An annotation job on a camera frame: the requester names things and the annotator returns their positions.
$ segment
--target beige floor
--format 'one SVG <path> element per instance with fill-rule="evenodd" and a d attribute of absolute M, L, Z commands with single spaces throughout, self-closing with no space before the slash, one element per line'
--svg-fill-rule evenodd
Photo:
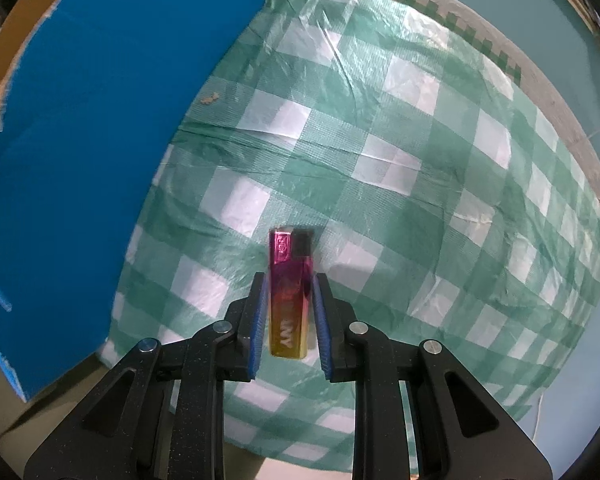
<path fill-rule="evenodd" d="M 0 371 L 0 454 L 22 476 L 27 460 L 60 421 L 93 388 L 106 368 L 90 358 L 69 372 L 36 402 L 24 403 Z M 230 444 L 224 447 L 227 480 L 344 480 L 350 475 L 316 471 L 266 459 Z"/>

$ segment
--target light blue floor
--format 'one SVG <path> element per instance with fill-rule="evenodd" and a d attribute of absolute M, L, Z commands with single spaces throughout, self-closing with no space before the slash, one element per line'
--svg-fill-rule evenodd
<path fill-rule="evenodd" d="M 519 46 L 549 78 L 585 133 L 600 130 L 600 47 L 566 0 L 459 0 Z M 600 158 L 600 133 L 591 139 Z M 520 422 L 530 436 L 537 410 Z M 555 478 L 600 424 L 600 303 L 564 368 L 545 392 L 537 444 Z"/>

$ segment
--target blue board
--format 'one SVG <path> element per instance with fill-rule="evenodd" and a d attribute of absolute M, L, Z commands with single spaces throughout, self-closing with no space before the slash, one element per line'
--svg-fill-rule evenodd
<path fill-rule="evenodd" d="M 0 132 L 0 363 L 30 399 L 106 339 L 129 237 L 196 93 L 264 0 L 61 0 Z"/>

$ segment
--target checkered tablecloth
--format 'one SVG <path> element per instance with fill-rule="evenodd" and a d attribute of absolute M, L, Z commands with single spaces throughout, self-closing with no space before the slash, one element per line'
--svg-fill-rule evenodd
<path fill-rule="evenodd" d="M 267 0 L 164 155 L 103 360 L 221 318 L 285 224 L 315 229 L 315 266 L 359 319 L 439 339 L 514 418 L 600 296 L 600 205 L 554 128 L 488 58 L 391 0 Z M 227 383 L 226 437 L 349 470 L 353 407 L 312 335 L 304 360 L 264 352 L 256 381 Z"/>

